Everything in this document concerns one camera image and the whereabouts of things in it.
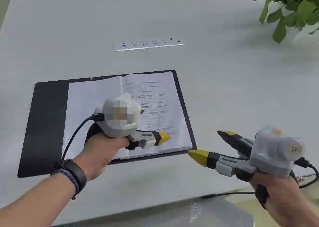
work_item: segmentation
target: black notebook cover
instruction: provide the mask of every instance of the black notebook cover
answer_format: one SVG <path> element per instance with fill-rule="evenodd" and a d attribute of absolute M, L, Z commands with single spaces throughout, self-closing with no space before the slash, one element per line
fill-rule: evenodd
<path fill-rule="evenodd" d="M 187 114 L 177 73 L 175 70 L 144 72 L 144 74 L 172 72 L 177 93 L 184 112 L 186 125 L 192 142 L 192 149 L 196 150 L 196 143 L 190 120 Z M 64 136 L 66 107 L 69 83 L 94 81 L 111 78 L 117 75 L 94 78 L 70 79 L 36 83 L 34 86 L 31 109 L 26 127 L 24 144 L 20 159 L 18 177 L 30 177 L 50 174 L 53 164 L 61 159 Z M 110 164 L 153 159 L 164 156 L 184 154 L 187 151 L 156 154 L 125 160 L 113 160 Z"/>

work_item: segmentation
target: white page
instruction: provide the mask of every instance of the white page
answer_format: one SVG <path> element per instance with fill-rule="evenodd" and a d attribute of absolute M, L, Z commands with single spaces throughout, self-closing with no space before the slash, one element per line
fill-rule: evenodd
<path fill-rule="evenodd" d="M 145 110 L 140 116 L 138 130 L 166 131 L 172 135 L 171 140 L 161 146 L 130 150 L 130 157 L 191 149 L 192 143 L 172 72 L 126 75 L 123 78 L 123 91 L 130 93 Z"/>
<path fill-rule="evenodd" d="M 75 129 L 84 119 L 93 114 L 95 107 L 101 108 L 105 99 L 116 98 L 122 93 L 123 85 L 121 76 L 96 81 L 70 83 L 62 152 L 66 148 Z M 80 129 L 71 143 L 66 158 L 74 158 L 83 150 L 88 129 L 92 124 L 92 121 L 88 121 Z M 113 159 L 128 156 L 129 152 L 122 148 Z"/>

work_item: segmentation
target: human hand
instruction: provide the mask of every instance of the human hand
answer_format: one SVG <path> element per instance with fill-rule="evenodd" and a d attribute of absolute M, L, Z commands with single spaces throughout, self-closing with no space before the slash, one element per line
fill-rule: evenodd
<path fill-rule="evenodd" d="M 103 173 L 119 149 L 128 145 L 127 138 L 109 138 L 100 133 L 86 142 L 83 151 L 73 161 L 84 171 L 87 181 L 90 181 Z"/>
<path fill-rule="evenodd" d="M 318 211 L 315 211 L 303 196 L 292 177 L 279 178 L 256 172 L 250 184 L 254 189 L 258 184 L 267 188 L 267 211 L 280 226 L 319 226 Z"/>

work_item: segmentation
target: electrical outlet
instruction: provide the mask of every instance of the electrical outlet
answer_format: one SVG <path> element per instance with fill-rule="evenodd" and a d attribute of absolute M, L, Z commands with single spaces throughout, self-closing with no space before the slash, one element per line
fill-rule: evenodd
<path fill-rule="evenodd" d="M 151 38 L 139 41 L 119 42 L 114 44 L 115 51 L 126 51 L 136 49 L 150 49 L 170 46 L 186 45 L 185 41 L 179 37 Z"/>

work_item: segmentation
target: white desk surface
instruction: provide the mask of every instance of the white desk surface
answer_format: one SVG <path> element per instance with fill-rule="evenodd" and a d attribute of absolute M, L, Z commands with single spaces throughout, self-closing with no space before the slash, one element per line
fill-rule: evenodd
<path fill-rule="evenodd" d="M 0 207 L 46 177 L 17 177 L 33 88 L 41 81 L 176 69 L 198 148 L 235 155 L 216 131 L 253 138 L 272 124 L 301 137 L 305 157 L 319 167 L 319 44 L 277 45 L 273 27 L 258 23 L 262 6 L 252 0 L 11 0 L 0 33 Z M 168 36 L 187 45 L 113 49 L 114 42 Z M 55 224 L 245 186 L 187 155 L 112 165 Z"/>

